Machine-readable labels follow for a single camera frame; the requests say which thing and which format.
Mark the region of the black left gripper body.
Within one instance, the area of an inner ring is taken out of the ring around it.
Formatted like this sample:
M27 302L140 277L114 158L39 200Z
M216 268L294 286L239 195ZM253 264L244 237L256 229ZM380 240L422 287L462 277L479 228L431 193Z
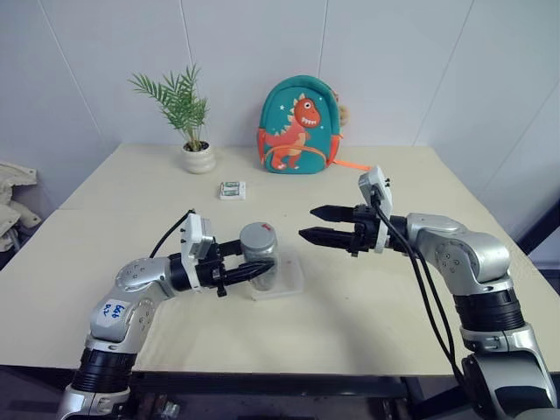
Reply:
M206 252L206 256L199 259L196 265L199 284L203 288L216 289L217 296L224 298L227 295L225 280L223 279L225 271L224 257L221 254L220 246L214 242Z

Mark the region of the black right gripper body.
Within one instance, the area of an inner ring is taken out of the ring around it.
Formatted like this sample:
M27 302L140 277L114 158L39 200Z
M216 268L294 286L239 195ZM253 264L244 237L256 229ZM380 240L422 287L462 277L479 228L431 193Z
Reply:
M365 204L356 206L353 209L352 216L354 230L349 253L351 256L357 257L360 252L375 249L380 229L380 218L372 207Z

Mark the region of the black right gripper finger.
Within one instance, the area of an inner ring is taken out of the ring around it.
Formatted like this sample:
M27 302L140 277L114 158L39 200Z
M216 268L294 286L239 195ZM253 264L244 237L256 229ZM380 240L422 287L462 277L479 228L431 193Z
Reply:
M349 206L319 206L313 208L310 214L322 221L354 223L354 208Z
M347 250L353 239L353 234L327 227L308 227L300 229L298 234L313 245L333 249Z

